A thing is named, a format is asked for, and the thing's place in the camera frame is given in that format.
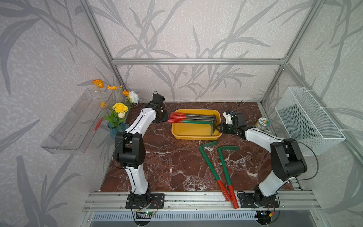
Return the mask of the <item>artificial flower bouquet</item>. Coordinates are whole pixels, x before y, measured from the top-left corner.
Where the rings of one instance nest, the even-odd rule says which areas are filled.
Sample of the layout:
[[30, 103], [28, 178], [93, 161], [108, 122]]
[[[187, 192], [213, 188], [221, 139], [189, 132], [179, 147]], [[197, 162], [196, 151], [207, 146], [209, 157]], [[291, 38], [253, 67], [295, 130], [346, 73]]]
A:
[[107, 120], [107, 122], [111, 125], [111, 129], [120, 130], [122, 128], [122, 124], [125, 121], [125, 117], [127, 112], [136, 104], [139, 103], [139, 96], [134, 90], [126, 90], [122, 85], [120, 86], [106, 86], [107, 90], [111, 91], [112, 95], [116, 94], [118, 96], [124, 96], [124, 101], [118, 101], [117, 99], [113, 101], [110, 105], [107, 105], [105, 102], [100, 104], [101, 109], [106, 110], [105, 116], [101, 117], [100, 120], [97, 121], [97, 125], [95, 126], [95, 131], [100, 127], [103, 120]]

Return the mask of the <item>yellow plastic storage box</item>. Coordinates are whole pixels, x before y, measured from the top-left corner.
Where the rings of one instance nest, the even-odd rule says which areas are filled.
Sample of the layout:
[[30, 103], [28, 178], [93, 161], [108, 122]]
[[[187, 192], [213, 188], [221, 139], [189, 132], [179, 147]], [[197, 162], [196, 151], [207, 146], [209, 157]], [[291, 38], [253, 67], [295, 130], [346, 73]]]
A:
[[218, 140], [222, 133], [216, 126], [221, 123], [220, 113], [210, 109], [179, 109], [171, 113], [169, 123], [178, 140]]

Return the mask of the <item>blue glass flower vase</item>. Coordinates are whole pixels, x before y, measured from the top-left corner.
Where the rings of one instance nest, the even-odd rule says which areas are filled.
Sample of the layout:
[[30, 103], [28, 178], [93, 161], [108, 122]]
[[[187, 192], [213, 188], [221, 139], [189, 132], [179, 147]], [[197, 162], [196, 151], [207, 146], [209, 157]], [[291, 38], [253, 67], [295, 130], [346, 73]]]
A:
[[113, 127], [113, 125], [109, 122], [108, 123], [108, 128], [111, 130], [110, 132], [110, 136], [113, 140], [115, 140], [115, 136], [118, 132], [122, 132], [125, 131], [126, 129], [129, 128], [129, 126], [127, 124], [125, 124], [124, 122], [122, 122], [118, 127]]

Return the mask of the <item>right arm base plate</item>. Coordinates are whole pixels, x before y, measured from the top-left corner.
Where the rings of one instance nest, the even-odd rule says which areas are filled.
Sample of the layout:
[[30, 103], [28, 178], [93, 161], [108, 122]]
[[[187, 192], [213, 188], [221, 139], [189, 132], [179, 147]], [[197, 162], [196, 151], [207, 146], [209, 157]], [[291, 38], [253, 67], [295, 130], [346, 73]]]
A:
[[244, 191], [239, 191], [236, 193], [236, 195], [242, 208], [274, 209], [280, 207], [276, 194], [273, 196], [265, 197], [261, 193], [247, 193]]

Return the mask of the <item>left circuit board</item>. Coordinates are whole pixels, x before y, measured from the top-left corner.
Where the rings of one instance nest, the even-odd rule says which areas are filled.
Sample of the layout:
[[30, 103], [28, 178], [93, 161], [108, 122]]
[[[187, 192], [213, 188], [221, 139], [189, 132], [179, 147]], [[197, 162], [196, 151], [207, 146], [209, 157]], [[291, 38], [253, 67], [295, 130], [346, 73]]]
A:
[[150, 220], [157, 214], [157, 211], [137, 211], [136, 219]]

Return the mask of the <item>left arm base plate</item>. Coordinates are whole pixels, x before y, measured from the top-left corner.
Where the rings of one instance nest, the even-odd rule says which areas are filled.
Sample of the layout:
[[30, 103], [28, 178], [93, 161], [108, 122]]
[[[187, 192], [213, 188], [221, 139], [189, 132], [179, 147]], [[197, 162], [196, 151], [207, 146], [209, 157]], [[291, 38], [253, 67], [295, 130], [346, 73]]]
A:
[[165, 194], [151, 193], [138, 195], [130, 193], [127, 197], [125, 208], [134, 209], [162, 209], [164, 207]]

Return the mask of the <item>clear acrylic wall shelf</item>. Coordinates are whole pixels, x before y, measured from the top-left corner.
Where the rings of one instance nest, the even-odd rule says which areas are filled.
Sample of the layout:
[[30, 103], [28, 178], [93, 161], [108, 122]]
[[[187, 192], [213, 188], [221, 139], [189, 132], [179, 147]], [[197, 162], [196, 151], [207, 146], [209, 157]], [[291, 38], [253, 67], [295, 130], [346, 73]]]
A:
[[107, 107], [101, 107], [101, 103], [107, 104], [111, 100], [111, 92], [87, 89], [43, 141], [41, 148], [51, 154], [84, 154], [107, 113]]

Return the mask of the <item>circuit board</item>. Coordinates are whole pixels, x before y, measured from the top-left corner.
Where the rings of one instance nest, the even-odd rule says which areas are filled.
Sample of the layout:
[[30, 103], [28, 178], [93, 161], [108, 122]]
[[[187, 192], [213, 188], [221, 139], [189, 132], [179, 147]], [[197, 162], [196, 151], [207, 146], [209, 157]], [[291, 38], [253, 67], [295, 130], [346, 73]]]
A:
[[257, 218], [258, 220], [263, 220], [263, 221], [271, 221], [272, 220], [272, 216], [275, 214], [275, 212], [271, 212], [271, 211], [256, 211], [256, 215], [255, 218]]
[[136, 219], [150, 220], [157, 214], [157, 211], [137, 211]]

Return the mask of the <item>aluminium frame profile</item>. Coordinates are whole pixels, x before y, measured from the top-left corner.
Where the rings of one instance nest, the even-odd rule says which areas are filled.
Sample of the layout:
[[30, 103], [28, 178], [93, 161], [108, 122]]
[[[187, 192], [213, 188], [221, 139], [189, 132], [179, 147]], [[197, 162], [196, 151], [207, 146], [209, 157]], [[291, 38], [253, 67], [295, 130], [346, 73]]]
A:
[[140, 97], [260, 102], [285, 136], [275, 106], [304, 87], [346, 137], [322, 160], [363, 160], [362, 1], [82, 1], [82, 12]]

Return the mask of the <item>right circuit board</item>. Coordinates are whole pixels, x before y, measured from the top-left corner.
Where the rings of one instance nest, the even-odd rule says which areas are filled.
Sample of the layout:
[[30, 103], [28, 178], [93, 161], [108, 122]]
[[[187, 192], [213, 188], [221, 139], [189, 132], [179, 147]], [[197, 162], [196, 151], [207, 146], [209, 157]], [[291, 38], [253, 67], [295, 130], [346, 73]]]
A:
[[263, 221], [271, 221], [272, 220], [272, 216], [275, 214], [275, 212], [271, 212], [271, 211], [256, 211], [256, 215], [255, 218], [257, 218], [258, 220], [263, 220]]

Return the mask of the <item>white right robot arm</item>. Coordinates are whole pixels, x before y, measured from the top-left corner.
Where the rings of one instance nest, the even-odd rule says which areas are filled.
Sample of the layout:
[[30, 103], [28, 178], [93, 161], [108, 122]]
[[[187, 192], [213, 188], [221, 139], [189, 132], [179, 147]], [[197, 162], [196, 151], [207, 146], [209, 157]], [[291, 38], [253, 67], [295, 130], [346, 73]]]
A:
[[247, 125], [243, 113], [224, 112], [223, 116], [226, 121], [216, 127], [220, 133], [237, 135], [270, 152], [272, 170], [254, 189], [253, 201], [257, 206], [272, 201], [282, 186], [307, 171], [307, 164], [296, 140], [275, 137], [253, 125]]

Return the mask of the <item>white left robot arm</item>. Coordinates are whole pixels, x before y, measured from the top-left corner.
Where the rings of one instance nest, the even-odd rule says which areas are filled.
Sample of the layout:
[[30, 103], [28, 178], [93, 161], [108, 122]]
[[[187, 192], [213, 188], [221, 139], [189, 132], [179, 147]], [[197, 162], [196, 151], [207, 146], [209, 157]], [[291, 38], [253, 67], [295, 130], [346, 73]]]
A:
[[143, 137], [152, 123], [161, 122], [167, 117], [164, 108], [164, 104], [156, 102], [143, 105], [130, 127], [115, 136], [115, 160], [128, 174], [132, 202], [151, 202], [151, 192], [143, 169], [146, 156]]

